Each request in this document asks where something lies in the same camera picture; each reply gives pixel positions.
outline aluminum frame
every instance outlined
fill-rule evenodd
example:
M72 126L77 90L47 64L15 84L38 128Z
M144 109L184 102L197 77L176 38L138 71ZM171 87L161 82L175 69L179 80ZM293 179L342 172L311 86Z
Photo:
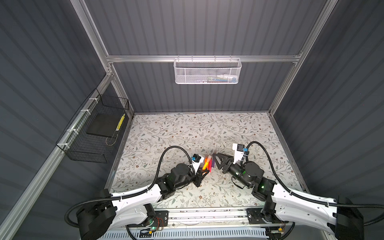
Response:
M285 152L285 154L287 155L287 159L289 160L290 164L291 164L291 167L292 167L292 170L295 172L296 174L296 177L297 177L297 181L300 183L301 187L307 192L307 193L310 193L309 189L308 189L308 186L307 184L305 183L304 181L304 178L299 170L299 167L297 166L296 162L295 162L295 159L293 158L293 155L291 153L291 150L289 149L288 147L288 144L287 142L285 141L285 138L283 136L283 134L281 133L280 131L280 128L279 126L277 125L277 122L275 120L275 118L273 117L273 115L271 114L268 114L269 115L269 120L271 121L272 123L272 126L276 132L276 135L277 137L279 138L279 141L281 143L281 146L283 147L283 150Z
M249 224L246 209L261 209L263 206L254 207L202 207L202 208L176 208L157 209L169 211L168 226L165 228L211 228L212 226L239 227L272 227L280 223Z
M112 74L111 72L108 72L99 86L97 86L97 90L92 93L88 101L85 103L82 110L88 109L99 93L104 93L111 82L111 79ZM79 112L77 117L71 123L70 129L72 129L80 121L83 114L86 114L85 111ZM65 141L70 134L71 133L67 131L60 139L60 142ZM42 167L36 173L35 177L29 183L28 187L25 189L19 200L0 225L1 240L11 240L14 237L64 156L65 153L58 146L55 146Z
M141 229L131 228L133 236L139 238ZM126 230L112 230L106 232L100 239L106 240L131 240ZM154 232L151 237L145 237L148 240L152 239L267 239L266 229L254 226L233 226L233 227L214 227L214 228L184 228L174 229L165 227L162 231Z
M301 55L300 59L297 63L295 63L290 71L288 72L283 84L281 85L279 91L276 94L275 99L273 100L271 107L269 108L269 112L274 115L276 113L277 108L279 107L281 101L283 100L285 94L287 93L289 87L291 86L293 80L295 79L297 73L299 72L301 66L303 65L303 62L308 56L308 53L311 51L311 48L316 41L317 37L319 36L322 28L324 27L325 23L327 22L331 12L333 11L334 7L336 6L338 0L327 0L325 3L323 9L321 10L321 13L319 17L316 20L316 23L314 24L310 34L308 35L308 38L305 40L303 48L301 49Z
M297 63L299 55L267 55L267 56L124 56L108 55L109 63L173 63L177 61L231 61L232 58L239 58L243 63Z
M118 95L119 98L126 98L129 100L127 93L124 90L124 87L120 81L120 78L116 72L116 69L114 68L112 63L109 63L107 61L108 51L105 47L103 40L101 39L100 33L96 28L96 25L92 19L91 13L88 10L88 7L84 0L71 0L71 3L73 5L73 8L76 11L76 14L78 15L81 24L83 25L85 32L88 35L89 40L91 41L93 48L95 49L101 64L103 65L106 72L112 71L113 75L115 76L114 80L112 81L112 85ZM132 118L134 115L134 110L132 108L131 102L129 102L129 118Z
M117 171L117 169L119 167L120 159L121 159L121 156L122 156L123 151L124 151L125 143L127 142L127 139L128 139L128 136L129 136L129 132L131 130L131 126L132 126L132 123L133 123L133 118L129 119L127 127L125 128L125 132L124 132L124 135L122 137L121 144L120 144L119 149L118 149L118 153L116 154L116 158L113 161L113 165L112 165L112 168L111 168L111 170L109 172L109 175L108 175L107 181L105 183L104 189L110 190L111 187L112 187L113 179L115 178L116 171Z

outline floral tablecloth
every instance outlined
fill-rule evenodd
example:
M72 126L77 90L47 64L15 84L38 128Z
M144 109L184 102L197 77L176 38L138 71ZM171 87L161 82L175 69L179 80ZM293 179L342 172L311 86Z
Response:
M247 145L250 141L265 146L276 172L288 187L301 189L267 113L217 113L135 115L111 191L123 192L150 184L166 147L182 146L189 155L233 155L233 143ZM265 153L255 144L250 148L249 160L265 171L265 177L275 179ZM185 154L179 149L169 150L159 176L181 162L188 163ZM199 188L190 184L153 205L158 209L263 205L251 191L237 188L229 174L214 167Z

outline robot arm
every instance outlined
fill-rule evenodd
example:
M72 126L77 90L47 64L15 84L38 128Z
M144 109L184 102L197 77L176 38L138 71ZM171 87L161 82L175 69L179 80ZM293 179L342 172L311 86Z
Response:
M150 185L113 194L109 194L107 189L103 190L99 197L111 197L117 200L87 203L77 211L81 239L96 240L114 227L130 224L138 224L143 227L151 225L156 218L151 204L171 197L177 189L183 188L191 182L197 187L200 186L209 170L198 170L196 164L193 166L196 161L198 161L196 158L192 158L192 164L189 166L184 163L178 164L171 169L169 174L157 178L154 186L143 194L123 198L140 193L148 189Z
M239 145L234 146L235 153L244 149L243 155L247 156L248 149L244 148L244 145ZM265 202L258 215L261 215L266 223L272 223L276 219L292 221L324 230L335 235L338 240L364 239L363 217L360 212L356 208L332 206L334 203L352 204L349 199L339 198L336 201L333 198L319 197L283 187L280 183L263 177L264 171L256 163L243 162L244 157L240 158L239 154L237 157L233 157L218 153L213 154L213 157L219 170L222 169L224 174L230 173L232 179L236 179L244 187L252 189L252 195ZM303 200L293 194L313 200L313 202Z

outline black mounting plate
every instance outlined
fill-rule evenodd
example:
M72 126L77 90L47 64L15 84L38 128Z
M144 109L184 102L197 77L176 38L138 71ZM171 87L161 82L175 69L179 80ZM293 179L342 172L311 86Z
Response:
M250 208L246 209L247 211L247 218L249 221L249 224L265 224L265 223L271 223L266 222L263 219L263 215L261 213L262 208ZM274 219L272 223L281 223L279 219Z
M156 213L156 217L162 219L163 221L160 220L160 223L159 223L159 221L155 217L155 219L153 220L153 223L150 225L150 227L157 227L158 224L160 227L168 226L168 213L169 212L168 211L155 211L155 213ZM129 224L128 227L142 227L142 225L141 224Z

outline wire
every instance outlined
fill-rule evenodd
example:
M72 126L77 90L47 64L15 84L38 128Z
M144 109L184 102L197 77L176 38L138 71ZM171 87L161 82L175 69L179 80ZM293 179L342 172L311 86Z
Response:
M112 144L108 144L108 143L107 143L107 140L108 140L108 138L109 138L109 137L107 137L107 138L105 139L105 144L106 144L107 146L113 146L113 145L116 143L117 139L118 139L118 135L119 135L119 132L117 132L116 137L115 137L115 141L114 141Z
M291 233L291 231L293 230L294 227L295 227L295 222L292 222L291 228L284 234L284 236L282 236L281 238L278 238L277 240L283 240L286 237L288 237L288 235Z
M285 221L281 221L282 225L283 225L283 231L285 230Z
M160 219L158 217L157 218L157 228L156 228L156 231L159 229L159 226L160 226Z
M164 228L164 221L162 218L160 218L160 220L161 220L162 227Z
M293 191L291 191L282 181L281 179L277 176L277 173L275 172L275 169L273 167L273 163L272 163L272 160L271 160L271 157L269 156L267 150L265 149L265 147L259 143L259 142L256 142L256 141L252 141L248 144L247 148L249 149L249 147L256 143L257 145L259 145L265 152L266 156L268 157L268 161L269 161L269 164L271 165L271 170L273 172L273 175L275 176L276 180L283 186L283 188L289 192L291 195L295 196L295 197L298 197L300 199L303 199L305 201L308 201L308 202L312 202L312 203L315 203L315 204L321 204L321 205L325 205L325 206L332 206L332 207L345 207L345 208L382 208L384 209L384 205L383 204L340 204L340 203L334 203L334 202L324 202L324 201L319 201L319 200L314 200L314 199L310 199L310 198L307 198L307 197L304 197L304 196L301 196L300 194L297 194ZM378 217L372 219L372 220L369 220L367 222L365 222L363 224L363 226L369 226L369 225L372 225L372 224L375 224L375 223L378 223L379 221L382 221L384 219L384 212L379 215Z
M181 149L181 150L185 153L185 155L187 156L187 158L188 158L188 160L189 160L189 164L192 164L192 160L191 160L191 158L189 157L187 151L186 151L184 148L182 148L182 147L180 147L180 146L170 146L170 147L167 147L167 148L164 150L164 152L161 154L161 157L160 157L160 160L159 160L159 164L157 165L157 170L156 170L155 178L153 179L152 184L151 184L147 189L144 189L144 190L142 190L142 191L140 191L140 192L137 192L137 193L133 193L133 194L125 195L125 196L122 196L122 197L104 197L104 198L90 199L90 200L87 200L87 201L79 202L78 204L73 205L70 209L67 210L67 212L66 212L65 215L64 215L64 220L65 220L65 222L66 222L69 226L77 227L77 228L78 228L78 227L79 227L79 224L77 224L77 223L73 222L72 220L70 220L69 215L70 215L70 213L71 213L74 209L76 209L76 208L78 208L78 207L80 207L80 206L82 206L82 205L84 205L84 204L88 204L88 203L92 203L92 202L109 202L109 201L115 201L115 200L127 199L127 198L131 198L131 197L136 197L136 196L139 196L139 195L141 195L141 194L143 194L143 193L148 192L151 188L153 188L153 186L154 186L155 183L156 183L157 177L159 176L159 172L160 172L160 165L161 165L161 162L162 162L162 160L163 160L163 157L164 157L165 153L166 153L168 150L170 150L171 148L178 148L178 149Z
M125 225L125 228L127 229L128 235L132 238L132 240L137 240L137 239L133 236L133 234L131 233L131 231L129 230L128 225Z
M149 233L150 231L151 231L151 228L141 229L139 232L139 237L150 235L150 233Z
M247 163L250 163L251 161L248 161L248 157L247 157L247 160L243 163L242 162L242 164L241 164L241 167L242 167L242 169L244 169L244 167L245 167L245 165L247 164Z
M237 184L233 181L233 176L231 177L231 180L232 180L232 183L233 183L236 187L238 187L238 188L240 188L240 189L244 189L244 187L240 187L239 185L237 185Z

